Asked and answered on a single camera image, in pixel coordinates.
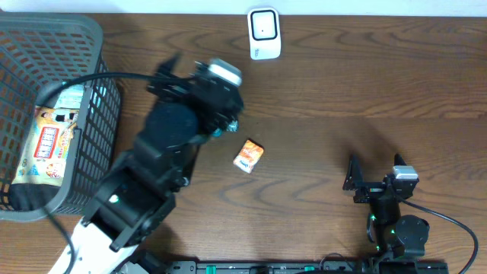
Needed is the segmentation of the orange snack bag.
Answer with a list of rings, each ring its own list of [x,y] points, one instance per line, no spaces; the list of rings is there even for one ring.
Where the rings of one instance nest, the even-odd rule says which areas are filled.
[[[37,106],[14,184],[62,185],[79,111]]]

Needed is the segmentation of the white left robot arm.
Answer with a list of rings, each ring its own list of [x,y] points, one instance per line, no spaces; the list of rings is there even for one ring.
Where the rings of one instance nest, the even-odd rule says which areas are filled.
[[[139,245],[176,205],[189,185],[200,147],[238,128],[244,107],[241,71],[221,59],[198,63],[188,78],[177,77],[174,56],[146,77],[156,101],[130,150],[113,162],[96,191],[54,273],[169,273]]]

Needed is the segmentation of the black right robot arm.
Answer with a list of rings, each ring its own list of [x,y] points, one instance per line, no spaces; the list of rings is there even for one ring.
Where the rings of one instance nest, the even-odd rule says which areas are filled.
[[[414,215],[403,215],[399,204],[412,197],[419,183],[414,167],[403,158],[394,156],[393,171],[381,181],[364,179],[358,158],[349,158],[349,167],[343,184],[344,190],[355,192],[355,203],[370,206],[368,217],[369,240],[376,243],[380,253],[392,253],[393,259],[415,259],[425,255],[429,224]]]

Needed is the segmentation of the teal wet wipes pack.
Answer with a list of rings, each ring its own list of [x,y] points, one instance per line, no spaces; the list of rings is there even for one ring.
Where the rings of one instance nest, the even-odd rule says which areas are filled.
[[[90,102],[86,105],[89,108],[91,104],[96,107],[100,106],[101,98],[107,95],[107,89],[101,86],[90,87],[88,85],[76,84],[63,90],[56,100],[54,109],[80,110],[83,108],[84,99]]]

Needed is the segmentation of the small orange box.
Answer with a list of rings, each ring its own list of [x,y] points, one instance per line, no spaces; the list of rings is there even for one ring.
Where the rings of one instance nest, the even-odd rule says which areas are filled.
[[[248,139],[234,158],[233,164],[242,171],[250,174],[263,156],[263,153],[264,149],[262,146]]]

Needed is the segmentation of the teal mouthwash bottle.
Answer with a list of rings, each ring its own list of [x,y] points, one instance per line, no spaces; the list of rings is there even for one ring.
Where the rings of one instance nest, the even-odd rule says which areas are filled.
[[[237,120],[231,121],[226,128],[217,128],[213,133],[212,137],[219,137],[223,134],[223,132],[236,132],[239,128],[239,123]]]

